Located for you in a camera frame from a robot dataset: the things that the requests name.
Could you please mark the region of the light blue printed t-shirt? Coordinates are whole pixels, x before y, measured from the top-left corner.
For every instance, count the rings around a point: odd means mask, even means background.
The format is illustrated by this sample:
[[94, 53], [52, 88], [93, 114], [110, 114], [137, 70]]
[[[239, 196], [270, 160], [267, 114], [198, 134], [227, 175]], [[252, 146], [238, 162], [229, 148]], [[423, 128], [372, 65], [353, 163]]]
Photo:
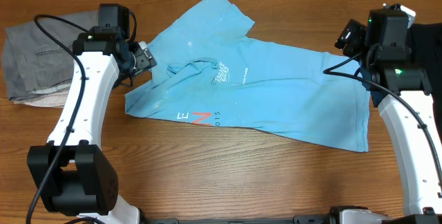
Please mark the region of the light blue printed t-shirt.
[[368, 150], [369, 93], [343, 56], [250, 38], [228, 0], [202, 0], [148, 49], [152, 78], [125, 96], [138, 118], [244, 127], [348, 151]]

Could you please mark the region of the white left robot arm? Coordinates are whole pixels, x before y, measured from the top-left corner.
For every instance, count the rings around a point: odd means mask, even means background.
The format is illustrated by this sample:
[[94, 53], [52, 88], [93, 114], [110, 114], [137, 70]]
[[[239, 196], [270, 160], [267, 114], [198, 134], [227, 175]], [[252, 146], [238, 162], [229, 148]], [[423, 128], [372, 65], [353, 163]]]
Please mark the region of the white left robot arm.
[[102, 125], [111, 91], [156, 65], [145, 42], [135, 40], [137, 20], [127, 7], [103, 3], [98, 24], [82, 28], [71, 47], [48, 34], [74, 59], [66, 103], [45, 145], [31, 146], [27, 165], [38, 201], [72, 223], [147, 223], [143, 211], [119, 195], [117, 172], [102, 152]]

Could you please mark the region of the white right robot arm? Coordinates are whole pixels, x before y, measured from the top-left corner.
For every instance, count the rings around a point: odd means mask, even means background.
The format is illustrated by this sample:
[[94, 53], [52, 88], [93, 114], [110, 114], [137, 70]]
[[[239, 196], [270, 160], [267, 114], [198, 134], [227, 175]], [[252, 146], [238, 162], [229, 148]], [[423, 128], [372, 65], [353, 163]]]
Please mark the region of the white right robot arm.
[[441, 140], [432, 110], [430, 79], [406, 43], [415, 11], [401, 5], [371, 10], [367, 24], [354, 19], [335, 42], [348, 61], [357, 61], [352, 79], [369, 91], [392, 140], [403, 189], [400, 218], [364, 207], [333, 207], [330, 223], [440, 223]]

